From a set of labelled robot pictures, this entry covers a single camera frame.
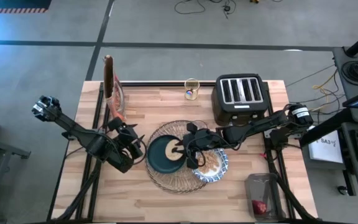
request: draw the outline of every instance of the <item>gray floor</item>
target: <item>gray floor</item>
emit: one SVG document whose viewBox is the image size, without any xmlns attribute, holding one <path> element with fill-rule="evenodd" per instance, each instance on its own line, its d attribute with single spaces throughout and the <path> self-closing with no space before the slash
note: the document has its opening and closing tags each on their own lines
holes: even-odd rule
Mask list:
<svg viewBox="0 0 358 224">
<path fill-rule="evenodd" d="M 261 0 L 258 5 L 237 0 L 228 20 L 220 4 L 200 0 L 206 12 L 184 16 L 173 10 L 176 2 L 116 0 L 104 41 L 330 47 L 358 39 L 358 0 Z M 107 3 L 53 0 L 46 14 L 0 14 L 0 40 L 95 42 Z M 28 161 L 12 161 L 0 188 L 0 210 L 10 223 L 45 220 L 67 145 L 57 125 L 35 119 L 30 109 L 40 95 L 53 95 L 74 117 L 92 53 L 93 47 L 0 46 L 0 140 L 32 151 Z M 258 73 L 265 80 L 290 84 L 333 64 L 331 52 L 102 48 L 93 80 L 102 79 L 101 58 L 106 54 L 115 58 L 121 80 L 214 80 L 227 73 Z M 334 70 L 289 86 L 290 101 L 320 96 L 312 85 L 322 84 Z M 326 88 L 336 89 L 333 82 Z M 332 103 L 324 110 L 336 109 Z M 319 165 L 307 160 L 306 166 L 319 217 L 358 223 L 358 196 L 336 192 L 335 186 L 343 184 L 341 172 L 316 169 Z"/>
</svg>

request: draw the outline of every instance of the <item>red object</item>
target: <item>red object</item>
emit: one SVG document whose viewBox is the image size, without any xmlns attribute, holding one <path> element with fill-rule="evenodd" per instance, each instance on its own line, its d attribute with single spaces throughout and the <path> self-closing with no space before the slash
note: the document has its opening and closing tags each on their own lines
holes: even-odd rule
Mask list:
<svg viewBox="0 0 358 224">
<path fill-rule="evenodd" d="M 265 202 L 252 200 L 252 208 L 254 209 L 254 214 L 263 215 L 266 213 L 267 205 Z"/>
</svg>

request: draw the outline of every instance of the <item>blue and white plate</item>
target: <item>blue and white plate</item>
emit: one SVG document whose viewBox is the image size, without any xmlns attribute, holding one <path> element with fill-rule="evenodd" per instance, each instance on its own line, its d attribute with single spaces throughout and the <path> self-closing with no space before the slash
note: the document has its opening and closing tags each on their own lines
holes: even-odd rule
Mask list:
<svg viewBox="0 0 358 224">
<path fill-rule="evenodd" d="M 208 173 L 204 174 L 198 169 L 195 169 L 193 170 L 193 173 L 203 182 L 215 182 L 222 179 L 224 173 L 227 171 L 227 165 L 229 164 L 229 161 L 223 149 L 213 149 L 208 152 L 214 152 L 218 156 L 219 167 L 217 167 L 217 170 L 209 170 Z"/>
</svg>

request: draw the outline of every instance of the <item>paper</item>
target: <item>paper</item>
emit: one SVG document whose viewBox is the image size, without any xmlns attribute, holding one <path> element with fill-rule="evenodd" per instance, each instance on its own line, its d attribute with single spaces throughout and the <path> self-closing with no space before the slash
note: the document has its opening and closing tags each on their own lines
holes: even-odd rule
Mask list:
<svg viewBox="0 0 358 224">
<path fill-rule="evenodd" d="M 337 131 L 333 131 L 309 144 L 310 159 L 343 163 Z"/>
</svg>

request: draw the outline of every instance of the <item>wooden table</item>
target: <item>wooden table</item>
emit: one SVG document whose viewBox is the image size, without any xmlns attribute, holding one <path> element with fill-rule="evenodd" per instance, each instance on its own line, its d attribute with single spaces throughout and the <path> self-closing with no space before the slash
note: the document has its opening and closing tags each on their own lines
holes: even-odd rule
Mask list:
<svg viewBox="0 0 358 224">
<path fill-rule="evenodd" d="M 282 110 L 288 103 L 284 82 L 267 81 L 273 110 Z M 75 121 L 91 128 L 100 82 L 84 82 Z M 145 142 L 162 124 L 178 120 L 203 120 L 214 129 L 211 108 L 211 87 L 201 87 L 198 99 L 184 98 L 183 87 L 124 87 L 127 124 L 138 124 L 135 131 L 145 134 Z M 68 153 L 79 148 L 71 142 Z M 268 165 L 260 155 L 264 152 L 262 134 L 246 139 L 239 151 L 226 150 L 229 168 L 223 179 L 196 192 L 178 195 L 164 192 L 147 175 L 145 164 L 132 167 L 125 174 L 108 163 L 103 164 L 94 211 L 94 222 L 254 222 L 247 207 L 244 181 L 249 174 L 268 173 Z M 66 159 L 53 208 L 52 218 L 61 215 L 75 198 L 81 185 L 86 153 L 79 151 Z M 306 208 L 317 217 L 310 184 L 298 148 L 283 150 L 290 188 Z M 285 197 L 280 198 L 288 214 Z M 85 216 L 89 197 L 85 200 Z"/>
</svg>

